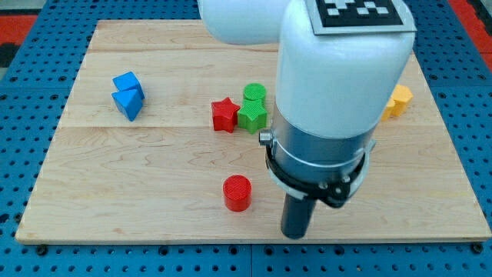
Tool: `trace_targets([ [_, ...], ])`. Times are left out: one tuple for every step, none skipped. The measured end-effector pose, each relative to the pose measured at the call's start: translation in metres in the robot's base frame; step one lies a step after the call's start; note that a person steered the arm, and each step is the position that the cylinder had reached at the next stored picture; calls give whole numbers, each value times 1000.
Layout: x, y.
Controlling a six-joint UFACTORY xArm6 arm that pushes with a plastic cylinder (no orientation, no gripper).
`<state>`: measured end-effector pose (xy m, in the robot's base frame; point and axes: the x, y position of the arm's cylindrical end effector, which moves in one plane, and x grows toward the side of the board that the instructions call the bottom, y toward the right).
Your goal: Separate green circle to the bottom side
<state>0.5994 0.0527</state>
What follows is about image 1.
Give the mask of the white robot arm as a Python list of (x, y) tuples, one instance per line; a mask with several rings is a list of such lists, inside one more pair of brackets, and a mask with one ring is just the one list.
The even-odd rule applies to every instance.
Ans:
[(217, 40), (278, 45), (271, 127), (259, 134), (272, 178), (296, 199), (341, 207), (359, 188), (381, 119), (414, 44), (392, 1), (198, 0)]

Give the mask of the yellow block behind arm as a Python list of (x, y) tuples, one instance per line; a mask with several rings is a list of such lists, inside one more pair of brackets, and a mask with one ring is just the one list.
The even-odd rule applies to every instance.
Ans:
[(393, 98), (390, 98), (387, 104), (385, 105), (383, 114), (381, 116), (381, 121), (386, 121), (391, 117), (394, 107), (395, 107), (395, 101)]

